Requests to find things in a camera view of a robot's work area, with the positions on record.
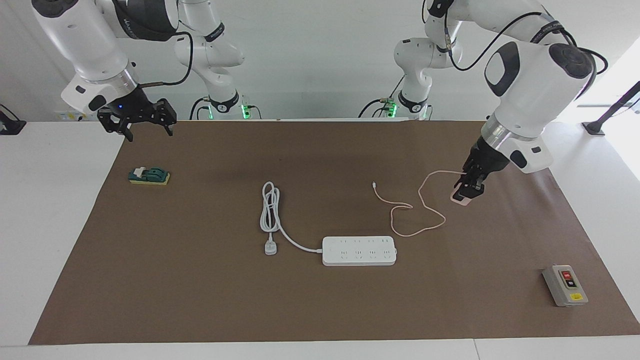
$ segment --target white wall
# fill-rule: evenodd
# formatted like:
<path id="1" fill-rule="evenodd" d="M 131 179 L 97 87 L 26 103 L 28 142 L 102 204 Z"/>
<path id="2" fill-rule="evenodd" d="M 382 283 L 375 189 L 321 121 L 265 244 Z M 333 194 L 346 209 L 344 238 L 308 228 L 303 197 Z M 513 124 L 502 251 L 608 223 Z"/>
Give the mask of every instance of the white wall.
<path id="1" fill-rule="evenodd" d="M 29 120 L 50 120 L 51 114 L 42 109 L 67 109 L 60 101 L 60 91 L 73 69 L 39 28 L 30 3 L 0 1 L 0 65 L 13 76 L 12 81 L 23 84 L 17 95 L 0 78 L 0 101 Z M 396 43 L 424 36 L 419 0 L 216 3 L 228 36 L 246 53 L 245 64 L 231 69 L 237 87 L 271 118 L 356 116 L 369 100 L 388 95 L 402 75 L 393 61 Z M 600 51 L 612 63 L 640 35 L 640 22 L 636 21 L 640 3 L 636 0 L 544 3 L 580 45 Z M 465 47 L 463 65 L 493 37 L 474 24 L 465 24 L 460 35 Z M 129 39 L 119 42 L 138 64 L 136 71 L 142 81 L 173 81 L 185 71 L 173 54 L 173 40 L 163 44 Z M 484 83 L 483 67 L 481 62 L 466 73 L 455 69 L 431 73 L 435 119 L 484 119 L 493 111 L 498 99 Z M 181 86 L 149 89 L 148 94 L 153 101 L 168 98 L 179 117 L 186 118 L 193 101 L 205 95 L 205 87 L 193 74 Z"/>

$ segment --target switch box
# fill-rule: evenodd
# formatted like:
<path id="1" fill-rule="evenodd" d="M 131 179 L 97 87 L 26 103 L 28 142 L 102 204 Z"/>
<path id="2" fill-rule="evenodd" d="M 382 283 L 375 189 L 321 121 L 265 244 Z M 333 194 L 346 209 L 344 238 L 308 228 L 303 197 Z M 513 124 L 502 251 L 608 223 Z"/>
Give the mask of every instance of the switch box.
<path id="1" fill-rule="evenodd" d="M 589 302 L 582 285 L 569 265 L 554 265 L 542 271 L 556 305 L 561 307 L 584 305 Z"/>
<path id="2" fill-rule="evenodd" d="M 396 263 L 391 236 L 327 236 L 322 240 L 325 266 L 390 266 Z"/>

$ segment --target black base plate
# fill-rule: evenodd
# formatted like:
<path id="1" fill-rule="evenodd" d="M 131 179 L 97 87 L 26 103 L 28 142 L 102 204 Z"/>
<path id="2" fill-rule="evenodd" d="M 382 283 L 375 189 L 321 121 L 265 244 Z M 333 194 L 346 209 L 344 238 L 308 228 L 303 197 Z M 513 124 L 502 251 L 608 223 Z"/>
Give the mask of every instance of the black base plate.
<path id="1" fill-rule="evenodd" d="M 14 130 L 2 130 L 0 131 L 0 135 L 18 135 L 21 131 L 22 128 L 24 128 L 24 126 L 27 124 L 26 121 L 24 120 L 18 120 L 16 121 L 18 123 L 18 127 L 16 127 Z"/>
<path id="2" fill-rule="evenodd" d="M 593 136 L 604 136 L 604 132 L 602 130 L 600 131 L 593 131 L 592 129 L 589 128 L 589 125 L 591 123 L 590 122 L 583 122 L 582 123 L 582 127 L 584 127 L 584 129 L 587 131 L 587 133 L 589 133 L 589 135 L 593 135 Z"/>

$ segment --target charging cable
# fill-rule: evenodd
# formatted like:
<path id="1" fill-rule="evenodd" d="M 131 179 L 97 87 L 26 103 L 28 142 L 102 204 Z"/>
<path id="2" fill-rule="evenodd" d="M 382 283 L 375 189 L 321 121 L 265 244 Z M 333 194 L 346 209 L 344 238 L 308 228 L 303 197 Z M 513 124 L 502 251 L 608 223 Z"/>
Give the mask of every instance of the charging cable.
<path id="1" fill-rule="evenodd" d="M 273 233 L 280 231 L 285 239 L 289 240 L 295 247 L 307 252 L 315 252 L 321 254 L 322 249 L 306 248 L 289 237 L 282 228 L 280 223 L 280 214 L 278 213 L 278 203 L 280 202 L 280 190 L 268 181 L 262 187 L 262 214 L 260 216 L 260 228 L 265 233 L 269 233 L 269 240 L 264 244 L 264 253 L 267 255 L 275 255 L 278 252 L 278 245 L 273 241 Z"/>
<path id="2" fill-rule="evenodd" d="M 443 226 L 446 222 L 447 222 L 447 217 L 445 217 L 443 214 L 441 214 L 439 211 L 437 211 L 436 209 L 430 208 L 429 206 L 427 206 L 427 204 L 425 204 L 424 202 L 424 198 L 422 197 L 422 188 L 424 187 L 424 185 L 427 183 L 427 180 L 435 174 L 456 174 L 456 175 L 465 175 L 466 173 L 464 172 L 457 172 L 457 171 L 448 171 L 448 170 L 438 170 L 438 171 L 434 171 L 432 173 L 430 173 L 429 175 L 427 175 L 427 177 L 424 178 L 424 181 L 422 182 L 422 185 L 420 185 L 420 188 L 418 189 L 418 196 L 420 197 L 420 201 L 422 202 L 422 206 L 424 206 L 425 209 L 430 210 L 434 213 L 436 213 L 438 216 L 440 216 L 442 218 L 442 221 L 435 226 L 430 226 L 430 227 L 425 227 L 422 230 L 418 230 L 415 233 L 411 234 L 411 235 L 405 235 L 405 234 L 401 234 L 398 231 L 396 231 L 395 227 L 394 227 L 394 211 L 397 209 L 403 209 L 403 210 L 411 210 L 413 209 L 413 205 L 411 204 L 407 204 L 406 202 L 394 202 L 394 201 L 387 201 L 385 199 L 382 199 L 382 197 L 378 194 L 378 189 L 376 188 L 376 183 L 373 182 L 371 184 L 371 186 L 373 186 L 373 192 L 376 193 L 376 196 L 378 197 L 378 199 L 380 199 L 380 201 L 385 202 L 387 204 L 390 205 L 395 205 L 390 212 L 390 217 L 391 217 L 391 230 L 393 230 L 393 232 L 398 235 L 401 236 L 403 238 L 410 238 L 412 236 L 416 236 L 420 233 L 423 233 L 424 231 L 428 231 L 428 230 L 433 230 L 433 229 L 438 229 L 440 226 Z"/>

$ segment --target white table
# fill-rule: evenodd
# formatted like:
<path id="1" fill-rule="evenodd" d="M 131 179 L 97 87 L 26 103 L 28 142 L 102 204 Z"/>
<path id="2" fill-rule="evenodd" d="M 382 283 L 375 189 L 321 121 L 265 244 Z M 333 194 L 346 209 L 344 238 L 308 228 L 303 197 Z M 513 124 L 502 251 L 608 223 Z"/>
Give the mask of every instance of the white table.
<path id="1" fill-rule="evenodd" d="M 640 181 L 606 138 L 551 124 L 552 171 L 640 318 Z M 30 123 L 0 138 L 0 359 L 638 359 L 640 336 L 26 347 L 123 138 Z"/>

